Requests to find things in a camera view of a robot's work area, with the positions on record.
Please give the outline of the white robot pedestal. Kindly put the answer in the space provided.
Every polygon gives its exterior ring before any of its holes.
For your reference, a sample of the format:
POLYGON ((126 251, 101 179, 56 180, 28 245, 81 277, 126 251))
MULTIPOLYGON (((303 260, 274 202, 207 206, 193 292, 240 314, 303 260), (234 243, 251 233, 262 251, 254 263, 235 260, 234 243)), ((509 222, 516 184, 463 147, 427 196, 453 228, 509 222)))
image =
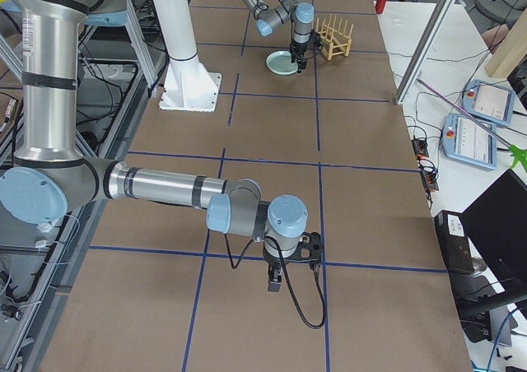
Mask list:
POLYGON ((188 0, 153 1, 169 56, 160 108, 213 112, 222 75, 209 72, 198 57, 188 0))

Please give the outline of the teach pendant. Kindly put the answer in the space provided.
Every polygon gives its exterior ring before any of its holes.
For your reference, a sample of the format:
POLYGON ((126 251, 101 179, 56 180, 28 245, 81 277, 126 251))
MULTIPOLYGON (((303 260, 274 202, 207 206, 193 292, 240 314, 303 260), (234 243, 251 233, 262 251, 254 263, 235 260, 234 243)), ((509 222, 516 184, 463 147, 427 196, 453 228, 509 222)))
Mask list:
POLYGON ((479 79, 472 80, 462 94, 462 107, 470 114, 498 126, 511 124, 515 92, 479 79))
POLYGON ((486 170, 497 167, 497 140, 470 119, 451 113, 445 118, 441 145, 451 159, 486 170))

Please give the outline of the black monitor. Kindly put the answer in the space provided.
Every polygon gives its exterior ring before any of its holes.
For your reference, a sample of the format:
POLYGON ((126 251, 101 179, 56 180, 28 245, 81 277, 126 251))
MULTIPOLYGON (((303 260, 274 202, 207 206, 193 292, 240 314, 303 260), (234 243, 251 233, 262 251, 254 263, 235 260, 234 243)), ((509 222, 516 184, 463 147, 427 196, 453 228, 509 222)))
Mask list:
POLYGON ((461 214, 464 231, 507 289, 526 283, 526 184, 507 170, 461 214))

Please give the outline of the near teach pendant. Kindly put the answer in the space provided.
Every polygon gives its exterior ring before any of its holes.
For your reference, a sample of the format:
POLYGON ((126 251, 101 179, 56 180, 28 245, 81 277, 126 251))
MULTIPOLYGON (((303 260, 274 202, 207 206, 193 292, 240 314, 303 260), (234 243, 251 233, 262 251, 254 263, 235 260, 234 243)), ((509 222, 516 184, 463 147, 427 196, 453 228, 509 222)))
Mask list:
POLYGON ((445 118, 441 145, 451 159, 486 170, 497 167, 497 140, 470 119, 451 113, 445 118))

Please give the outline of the grabber stick tool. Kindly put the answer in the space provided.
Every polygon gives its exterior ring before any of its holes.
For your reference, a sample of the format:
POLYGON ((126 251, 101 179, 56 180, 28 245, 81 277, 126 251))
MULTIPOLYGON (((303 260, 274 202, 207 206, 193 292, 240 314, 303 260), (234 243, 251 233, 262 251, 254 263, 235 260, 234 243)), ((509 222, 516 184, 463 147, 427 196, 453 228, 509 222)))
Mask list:
POLYGON ((426 84, 425 81, 418 78, 417 82, 427 88, 433 95, 440 98, 442 101, 446 102, 448 105, 456 109, 459 113, 461 113, 465 118, 472 121, 476 126, 480 127, 484 132, 488 133, 492 137, 496 138, 502 145, 504 145, 507 150, 511 153, 511 156, 513 157, 513 162, 511 165, 511 168, 514 169, 518 163, 521 163, 524 170, 527 170, 527 163, 526 163, 526 150, 520 149, 516 145, 508 142, 504 137, 500 136, 497 132, 492 131, 490 128, 485 126, 483 123, 479 122, 473 115, 471 115, 468 111, 463 109, 462 107, 458 106, 453 101, 449 100, 447 97, 442 95, 439 91, 436 91, 434 88, 426 84))

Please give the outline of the black usb hub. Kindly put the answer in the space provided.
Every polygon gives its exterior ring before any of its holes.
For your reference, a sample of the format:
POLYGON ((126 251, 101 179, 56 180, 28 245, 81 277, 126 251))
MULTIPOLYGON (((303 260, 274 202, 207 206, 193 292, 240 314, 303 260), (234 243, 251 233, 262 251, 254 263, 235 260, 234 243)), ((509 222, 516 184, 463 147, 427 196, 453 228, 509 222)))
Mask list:
POLYGON ((428 158, 428 143, 426 138, 413 138, 412 141, 413 151, 417 159, 428 158))

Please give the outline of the far teach pendant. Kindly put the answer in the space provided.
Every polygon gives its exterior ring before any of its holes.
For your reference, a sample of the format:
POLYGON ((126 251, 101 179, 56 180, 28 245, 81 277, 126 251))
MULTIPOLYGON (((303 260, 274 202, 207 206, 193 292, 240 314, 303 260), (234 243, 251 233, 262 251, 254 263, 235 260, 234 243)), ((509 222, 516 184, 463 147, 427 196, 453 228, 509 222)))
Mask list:
POLYGON ((498 126, 511 124, 515 92, 479 79, 472 80, 462 94, 462 107, 470 114, 498 126))

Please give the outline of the black box with label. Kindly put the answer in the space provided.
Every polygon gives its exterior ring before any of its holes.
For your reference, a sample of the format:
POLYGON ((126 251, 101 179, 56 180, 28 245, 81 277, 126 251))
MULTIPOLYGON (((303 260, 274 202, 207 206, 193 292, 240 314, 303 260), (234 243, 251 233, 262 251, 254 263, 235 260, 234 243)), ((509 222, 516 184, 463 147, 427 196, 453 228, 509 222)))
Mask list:
POLYGON ((449 272, 470 275, 474 272, 469 238, 459 213, 442 210, 434 217, 441 255, 449 272))

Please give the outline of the wooden plate rack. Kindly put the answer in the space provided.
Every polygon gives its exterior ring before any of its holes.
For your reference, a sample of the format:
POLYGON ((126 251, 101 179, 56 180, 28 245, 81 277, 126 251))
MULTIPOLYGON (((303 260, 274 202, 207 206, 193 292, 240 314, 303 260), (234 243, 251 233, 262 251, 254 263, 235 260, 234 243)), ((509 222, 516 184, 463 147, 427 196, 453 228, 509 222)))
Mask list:
POLYGON ((327 61, 332 61, 338 56, 345 58, 349 56, 353 29, 354 25, 347 18, 336 14, 315 19, 315 32, 319 34, 322 55, 327 61))

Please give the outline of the light green plate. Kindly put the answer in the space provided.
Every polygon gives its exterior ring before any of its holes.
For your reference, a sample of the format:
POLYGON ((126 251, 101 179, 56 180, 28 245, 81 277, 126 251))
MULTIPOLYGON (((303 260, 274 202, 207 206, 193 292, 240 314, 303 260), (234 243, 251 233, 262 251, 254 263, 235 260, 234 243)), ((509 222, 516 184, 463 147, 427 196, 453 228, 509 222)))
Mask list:
POLYGON ((292 60, 291 53, 285 50, 270 53, 266 58, 266 66, 270 72, 280 76, 289 76, 298 71, 296 61, 292 60))

